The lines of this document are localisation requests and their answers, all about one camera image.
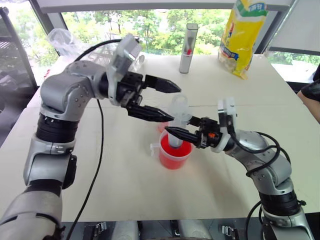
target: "window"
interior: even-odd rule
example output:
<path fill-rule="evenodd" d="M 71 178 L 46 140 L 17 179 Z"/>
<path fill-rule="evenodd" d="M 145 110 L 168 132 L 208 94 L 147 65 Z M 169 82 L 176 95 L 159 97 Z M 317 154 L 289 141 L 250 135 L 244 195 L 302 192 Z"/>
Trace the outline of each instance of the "window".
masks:
<path fill-rule="evenodd" d="M 38 22 L 29 1 L 1 2 L 9 10 L 8 17 L 21 39 L 24 50 L 38 85 L 44 75 L 58 58 L 55 49 L 47 42 L 46 34 Z"/>
<path fill-rule="evenodd" d="M 143 51 L 180 55 L 187 23 L 197 23 L 195 54 L 217 51 L 229 19 L 228 9 L 155 9 L 63 12 L 71 33 L 87 44 L 123 37 L 140 37 Z"/>
<path fill-rule="evenodd" d="M 312 83 L 312 75 L 320 64 L 320 56 L 268 51 L 269 62 L 286 82 Z"/>

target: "white table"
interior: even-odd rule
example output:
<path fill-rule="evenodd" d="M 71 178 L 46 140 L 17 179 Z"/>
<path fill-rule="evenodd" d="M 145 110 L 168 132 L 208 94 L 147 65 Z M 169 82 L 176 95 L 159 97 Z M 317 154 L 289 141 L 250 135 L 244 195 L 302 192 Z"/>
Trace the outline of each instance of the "white table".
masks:
<path fill-rule="evenodd" d="M 144 71 L 181 86 L 194 106 L 193 114 L 198 117 L 218 119 L 217 100 L 235 96 L 237 127 L 265 132 L 279 141 L 291 157 L 295 192 L 299 199 L 307 202 L 304 210 L 319 212 L 320 126 L 266 59 L 253 58 L 249 80 L 225 72 L 212 56 L 195 57 L 190 74 L 180 75 L 175 66 L 178 59 L 148 58 Z M 156 63 L 159 68 L 152 68 Z M 198 79 L 191 79 L 191 74 L 195 77 L 196 73 Z M 154 91 L 146 95 L 145 104 L 151 106 L 159 101 L 167 104 L 172 98 L 164 93 L 156 95 Z M 80 221 L 246 217 L 258 201 L 258 192 L 246 177 L 244 167 L 223 153 L 195 149 L 181 169 L 164 168 L 158 159 L 150 156 L 149 150 L 150 143 L 159 138 L 157 124 L 128 117 L 125 109 L 107 102 L 103 102 L 105 152 Z M 100 114 L 96 103 L 90 104 L 76 134 L 76 179 L 62 194 L 63 221 L 74 220 L 98 163 Z M 23 168 L 38 117 L 37 105 L 26 108 L 0 148 L 0 190 L 5 193 L 0 199 L 0 215 L 25 189 Z"/>
<path fill-rule="evenodd" d="M 180 56 L 148 55 L 139 73 L 165 78 L 176 83 L 187 95 L 190 106 L 216 106 L 219 99 L 233 96 L 239 105 L 301 105 L 302 102 L 283 81 L 263 55 L 254 55 L 248 71 L 248 80 L 243 80 L 226 71 L 216 55 L 193 56 L 188 74 L 179 72 Z M 167 106 L 173 97 L 154 89 L 142 92 L 142 104 Z M 28 107 L 39 107 L 40 93 Z M 103 107 L 112 107 L 109 101 Z M 97 107 L 90 101 L 88 107 Z"/>

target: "plastic bag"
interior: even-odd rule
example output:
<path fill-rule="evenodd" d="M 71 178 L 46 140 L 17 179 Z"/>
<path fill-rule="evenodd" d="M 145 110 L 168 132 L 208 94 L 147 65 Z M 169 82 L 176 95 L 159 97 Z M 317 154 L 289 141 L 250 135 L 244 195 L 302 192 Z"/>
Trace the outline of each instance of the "plastic bag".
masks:
<path fill-rule="evenodd" d="M 60 53 L 61 56 L 66 56 L 68 58 L 67 60 L 70 61 L 75 60 L 80 54 L 90 47 L 89 44 L 81 42 L 71 32 L 63 28 L 54 28 L 47 35 L 46 40 Z M 116 43 L 103 45 L 84 56 L 82 60 L 88 60 L 106 67 L 109 65 L 116 48 Z M 137 57 L 131 64 L 129 71 L 137 72 L 144 60 L 145 56 L 140 54 L 139 57 Z"/>
<path fill-rule="evenodd" d="M 218 59 L 231 73 L 247 79 L 253 46 L 267 16 L 267 5 L 258 0 L 237 0 L 225 26 Z"/>
<path fill-rule="evenodd" d="M 63 28 L 54 28 L 47 35 L 46 40 L 62 56 L 77 57 L 89 48 L 87 44 L 82 43 L 71 32 Z"/>

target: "black cable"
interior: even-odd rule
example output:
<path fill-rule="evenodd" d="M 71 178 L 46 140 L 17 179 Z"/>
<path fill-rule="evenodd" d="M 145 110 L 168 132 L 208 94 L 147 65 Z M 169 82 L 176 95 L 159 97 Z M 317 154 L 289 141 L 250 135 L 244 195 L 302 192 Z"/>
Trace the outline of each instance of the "black cable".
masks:
<path fill-rule="evenodd" d="M 264 229 L 261 228 L 261 231 L 260 231 L 260 238 L 261 240 L 264 240 Z"/>
<path fill-rule="evenodd" d="M 236 134 L 233 132 L 230 134 L 231 136 L 231 139 L 235 142 L 235 144 L 241 148 L 242 150 L 248 152 L 248 153 L 251 153 L 251 154 L 261 154 L 261 153 L 264 153 L 265 151 L 269 150 L 269 149 L 272 149 L 272 148 L 275 148 L 276 146 L 275 145 L 270 145 L 270 146 L 267 146 L 266 148 L 264 149 L 260 149 L 260 150 L 253 150 L 253 149 L 250 149 L 244 145 L 242 145 L 239 140 L 237 139 L 236 137 Z"/>
<path fill-rule="evenodd" d="M 259 221 L 261 225 L 264 224 L 264 220 L 262 219 L 262 205 L 260 205 L 260 209 L 259 209 Z"/>
<path fill-rule="evenodd" d="M 254 213 L 254 211 L 257 209 L 257 207 L 259 207 L 260 204 L 261 204 L 261 201 L 258 201 L 258 202 L 253 206 L 253 208 L 251 208 L 248 216 L 246 217 L 245 226 L 244 226 L 245 239 L 246 239 L 246 240 L 249 240 L 249 239 L 248 239 L 248 226 L 249 226 L 250 218 L 251 218 L 252 214 Z"/>
<path fill-rule="evenodd" d="M 88 199 L 89 199 L 89 197 L 90 197 L 92 188 L 94 187 L 94 184 L 95 184 L 95 181 L 96 181 L 96 178 L 97 178 L 97 176 L 98 176 L 98 173 L 99 173 L 99 170 L 100 170 L 100 166 L 101 166 L 102 156 L 103 156 L 103 152 L 104 152 L 104 140 L 105 140 L 105 134 L 104 134 L 104 132 L 105 132 L 105 125 L 104 125 L 104 113 L 103 113 L 103 111 L 102 111 L 102 108 L 101 108 L 101 105 L 100 105 L 100 101 L 99 101 L 98 99 L 97 99 L 96 101 L 97 101 L 97 103 L 98 103 L 99 110 L 100 110 L 100 114 L 101 114 L 101 147 L 100 147 L 99 162 L 98 162 L 98 166 L 97 166 L 97 168 L 96 168 L 94 177 L 93 177 L 93 179 L 92 179 L 92 182 L 91 182 L 91 184 L 90 184 L 89 190 L 88 190 L 88 192 L 87 192 L 87 194 L 86 194 L 86 197 L 85 197 L 85 199 L 84 199 L 84 202 L 83 202 L 83 204 L 82 204 L 82 206 L 81 206 L 81 209 L 80 209 L 80 211 L 78 212 L 78 214 L 77 214 L 77 216 L 76 216 L 76 218 L 75 218 L 75 220 L 74 220 L 74 222 L 73 222 L 73 224 L 72 224 L 72 226 L 71 226 L 71 228 L 70 228 L 70 230 L 69 230 L 69 232 L 68 232 L 68 235 L 67 235 L 67 237 L 66 237 L 65 240 L 70 240 L 70 238 L 71 238 L 71 235 L 72 235 L 72 233 L 73 233 L 73 231 L 74 231 L 74 228 L 75 228 L 75 226 L 76 226 L 76 224 L 77 224 L 77 222 L 78 222 L 78 220 L 79 220 L 79 218 L 80 218 L 80 216 L 81 216 L 81 214 L 82 214 L 83 210 L 85 209 L 85 206 L 86 206 L 86 204 L 87 204 L 87 202 L 88 202 Z"/>
<path fill-rule="evenodd" d="M 80 59 L 82 59 L 85 55 L 91 53 L 92 51 L 96 50 L 97 48 L 103 46 L 103 45 L 107 45 L 107 44 L 112 44 L 112 43 L 119 43 L 122 39 L 113 39 L 113 40 L 107 40 L 107 41 L 103 41 L 100 42 L 90 48 L 88 48 L 87 50 L 85 50 L 80 56 L 78 56 L 74 61 L 79 61 Z"/>
<path fill-rule="evenodd" d="M 291 160 L 289 157 L 289 154 L 286 152 L 286 150 L 284 150 L 282 147 L 280 147 L 281 152 L 283 152 L 285 158 L 288 160 L 288 162 L 291 164 Z"/>
<path fill-rule="evenodd" d="M 275 152 L 274 156 L 271 158 L 271 160 L 268 161 L 267 163 L 263 164 L 262 166 L 258 166 L 258 167 L 254 168 L 254 169 L 251 169 L 251 170 L 247 171 L 246 174 L 245 174 L 247 177 L 250 177 L 250 175 L 251 175 L 253 172 L 262 170 L 262 169 L 270 166 L 271 164 L 273 164 L 273 163 L 277 160 L 277 158 L 279 157 L 280 151 L 281 151 L 281 147 L 280 147 L 278 141 L 277 141 L 275 138 L 273 138 L 272 136 L 270 136 L 270 135 L 268 135 L 268 134 L 266 134 L 266 133 L 263 133 L 263 132 L 258 132 L 258 131 L 257 131 L 256 133 L 260 134 L 261 136 L 264 136 L 264 137 L 267 137 L 267 138 L 271 139 L 271 140 L 274 142 L 275 145 L 270 145 L 270 146 L 268 146 L 268 147 L 266 147 L 266 148 L 264 148 L 264 149 L 260 149 L 260 150 L 253 150 L 253 149 L 250 149 L 250 148 L 242 145 L 242 144 L 238 141 L 238 139 L 237 139 L 237 137 L 236 137 L 236 135 L 235 135 L 234 132 L 232 132 L 232 133 L 230 134 L 230 136 L 231 136 L 232 140 L 235 142 L 235 144 L 236 144 L 239 148 L 243 149 L 244 151 L 246 151 L 246 152 L 248 152 L 248 153 L 261 154 L 261 153 L 264 153 L 265 151 L 267 151 L 267 150 L 269 150 L 269 149 L 271 149 L 271 148 L 276 148 L 276 152 Z"/>
<path fill-rule="evenodd" d="M 108 40 L 108 41 L 100 42 L 100 43 L 98 43 L 98 44 L 90 47 L 90 48 L 87 49 L 86 51 L 84 51 L 84 52 L 83 52 L 80 56 L 78 56 L 78 57 L 76 58 L 76 60 L 74 60 L 74 61 L 79 61 L 79 60 L 80 60 L 81 58 L 83 58 L 85 55 L 91 53 L 92 51 L 94 51 L 95 49 L 97 49 L 97 48 L 99 48 L 99 47 L 101 47 L 101 46 L 103 46 L 103 45 L 112 44 L 112 43 L 118 43 L 118 42 L 120 42 L 120 41 L 121 41 L 121 39 L 113 39 L 113 40 Z M 74 229 L 75 229 L 75 226 L 76 226 L 76 224 L 77 224 L 77 222 L 78 222 L 78 220 L 79 220 L 79 218 L 80 218 L 83 210 L 84 210 L 85 207 L 86 207 L 86 204 L 87 204 L 87 202 L 88 202 L 88 199 L 89 199 L 90 194 L 91 194 L 91 191 L 92 191 L 92 188 L 94 187 L 94 184 L 95 184 L 95 182 L 96 182 L 96 179 L 97 179 L 97 176 L 98 176 L 98 173 L 99 173 L 99 170 L 100 170 L 101 162 L 102 162 L 102 156 L 103 156 L 103 152 L 104 152 L 104 139 L 105 139 L 104 113 L 103 113 L 103 111 L 102 111 L 100 101 L 99 101 L 98 99 L 97 99 L 96 101 L 97 101 L 97 103 L 98 103 L 98 107 L 99 107 L 100 114 L 101 114 L 101 147 L 100 147 L 99 162 L 98 162 L 98 166 L 97 166 L 97 168 L 96 168 L 94 177 L 93 177 L 93 179 L 92 179 L 92 182 L 91 182 L 91 184 L 90 184 L 89 190 L 88 190 L 88 192 L 87 192 L 87 194 L 86 194 L 86 197 L 85 197 L 85 199 L 84 199 L 84 201 L 83 201 L 83 204 L 82 204 L 82 206 L 81 206 L 81 208 L 80 208 L 80 211 L 78 212 L 78 214 L 77 214 L 74 222 L 72 223 L 72 226 L 71 226 L 71 228 L 70 228 L 70 230 L 69 230 L 69 232 L 68 232 L 68 235 L 66 236 L 66 239 L 65 239 L 65 240 L 70 240 L 71 235 L 72 235 L 72 233 L 73 233 L 73 231 L 74 231 Z"/>
<path fill-rule="evenodd" d="M 246 174 L 245 174 L 247 177 L 250 177 L 250 175 L 253 172 L 257 172 L 257 171 L 262 170 L 262 169 L 264 169 L 266 167 L 269 167 L 271 164 L 273 164 L 277 160 L 277 158 L 280 155 L 281 147 L 280 147 L 280 145 L 279 145 L 279 143 L 278 143 L 278 141 L 276 139 L 274 139 L 272 136 L 270 136 L 270 135 L 268 135 L 266 133 L 263 133 L 263 132 L 258 132 L 257 131 L 257 133 L 260 134 L 261 136 L 265 136 L 265 137 L 271 139 L 275 143 L 276 152 L 275 152 L 274 156 L 271 158 L 270 161 L 266 162 L 262 166 L 258 166 L 258 167 L 254 168 L 254 169 L 251 169 L 251 170 L 247 171 Z"/>

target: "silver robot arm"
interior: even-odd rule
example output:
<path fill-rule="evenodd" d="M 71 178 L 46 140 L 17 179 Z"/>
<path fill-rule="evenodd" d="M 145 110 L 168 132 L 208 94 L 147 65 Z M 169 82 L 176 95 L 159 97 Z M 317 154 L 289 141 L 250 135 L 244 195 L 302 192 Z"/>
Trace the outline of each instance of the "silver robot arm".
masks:
<path fill-rule="evenodd" d="M 140 106 L 142 90 L 180 92 L 173 82 L 128 68 L 141 50 L 132 35 L 119 44 L 108 69 L 90 61 L 76 61 L 49 77 L 41 87 L 42 104 L 37 131 L 31 139 L 23 178 L 26 190 L 0 220 L 1 240 L 59 240 L 63 189 L 75 179 L 77 157 L 72 154 L 78 123 L 89 100 L 109 98 L 129 116 L 153 122 L 173 117 L 151 106 Z"/>
<path fill-rule="evenodd" d="M 292 169 L 289 161 L 279 154 L 275 161 L 269 164 L 276 152 L 271 148 L 264 150 L 269 144 L 261 135 L 263 133 L 234 131 L 236 108 L 233 98 L 219 101 L 218 115 L 219 124 L 208 117 L 192 117 L 189 124 L 199 127 L 195 134 L 178 127 L 165 129 L 197 148 L 210 147 L 215 153 L 224 151 L 245 167 L 246 175 L 253 180 L 261 200 L 266 219 L 263 225 L 265 239 L 314 240 L 301 207 L 302 201 L 297 200 L 290 179 Z"/>

